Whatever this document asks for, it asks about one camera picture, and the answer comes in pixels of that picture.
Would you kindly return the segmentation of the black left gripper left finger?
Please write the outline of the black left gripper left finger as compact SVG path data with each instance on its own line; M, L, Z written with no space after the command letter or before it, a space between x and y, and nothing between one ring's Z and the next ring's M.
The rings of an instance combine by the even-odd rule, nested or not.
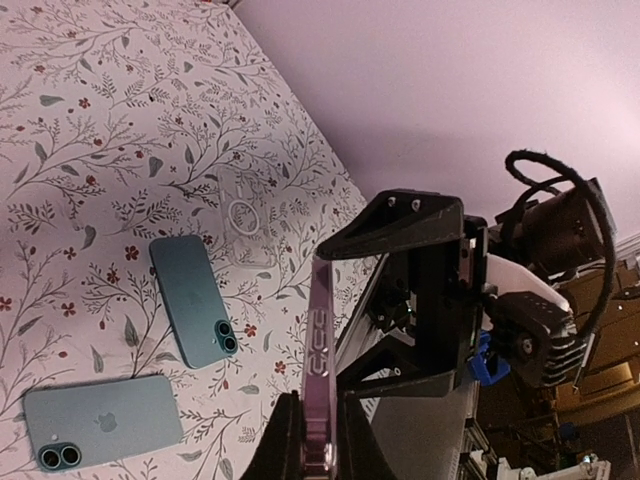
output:
M302 478L303 407L297 392L281 394L241 480Z

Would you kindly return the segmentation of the blue phone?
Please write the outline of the blue phone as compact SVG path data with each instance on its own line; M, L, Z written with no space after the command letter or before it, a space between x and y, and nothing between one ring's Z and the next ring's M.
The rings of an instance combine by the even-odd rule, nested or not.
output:
M233 356L238 341L201 238L157 238L149 254L185 365L201 369Z

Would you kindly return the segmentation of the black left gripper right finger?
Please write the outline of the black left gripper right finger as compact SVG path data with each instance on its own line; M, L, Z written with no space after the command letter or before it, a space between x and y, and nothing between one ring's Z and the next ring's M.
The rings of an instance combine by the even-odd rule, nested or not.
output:
M375 438L361 401L340 393L337 402L337 478L396 480Z

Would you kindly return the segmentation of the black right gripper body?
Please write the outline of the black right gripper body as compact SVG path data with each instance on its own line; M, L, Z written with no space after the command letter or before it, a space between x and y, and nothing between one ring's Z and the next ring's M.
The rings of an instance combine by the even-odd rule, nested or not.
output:
M415 345L468 361L484 319L489 253L524 266L550 286L551 276L595 260L613 271L614 241L608 205L593 179L542 202L526 192L494 226L464 213L461 239L387 253L380 322L409 328ZM576 324L580 337L588 341L601 312L595 307L586 323Z

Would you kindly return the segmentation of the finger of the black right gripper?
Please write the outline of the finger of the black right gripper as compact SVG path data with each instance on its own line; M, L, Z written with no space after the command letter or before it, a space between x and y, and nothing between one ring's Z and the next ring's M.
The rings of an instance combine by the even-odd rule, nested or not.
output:
M463 236L460 198L409 189L377 194L345 227L316 247L324 260L399 253Z
M467 359L382 338L337 376L337 390L358 398L443 398L458 388Z

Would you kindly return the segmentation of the clear phone case with ring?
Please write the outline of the clear phone case with ring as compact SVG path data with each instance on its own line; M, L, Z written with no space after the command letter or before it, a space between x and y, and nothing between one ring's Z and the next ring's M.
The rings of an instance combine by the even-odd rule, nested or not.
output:
M275 252L260 179L230 166L221 166L217 174L220 214L231 260L244 268L273 267Z

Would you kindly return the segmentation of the purple phone with ring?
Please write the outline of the purple phone with ring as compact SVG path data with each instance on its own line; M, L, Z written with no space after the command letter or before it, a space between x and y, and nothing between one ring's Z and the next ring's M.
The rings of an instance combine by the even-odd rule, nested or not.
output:
M337 465L337 394L333 269L312 262L302 381L304 405L303 477L334 479Z

